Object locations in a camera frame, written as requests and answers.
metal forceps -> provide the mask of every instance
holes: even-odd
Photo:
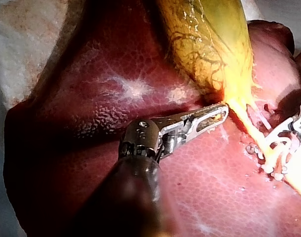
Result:
[[[277,127],[275,127],[266,137],[265,140],[269,144],[274,144],[279,141],[279,135],[283,132],[292,133],[294,134],[300,144],[295,150],[289,149],[289,154],[296,155],[301,153],[301,105],[300,105],[300,111],[296,115],[287,118],[284,120],[281,124],[279,124]],[[287,174],[288,173],[288,163],[286,161],[282,164],[282,171],[281,174]]]
[[[142,155],[159,162],[181,145],[222,124],[227,116],[228,106],[218,103],[167,117],[136,119],[121,138],[119,158]]]

white fat tissue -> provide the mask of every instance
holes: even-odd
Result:
[[[186,98],[187,93],[184,86],[170,90],[168,93],[168,101],[175,102],[176,104],[182,104]]]

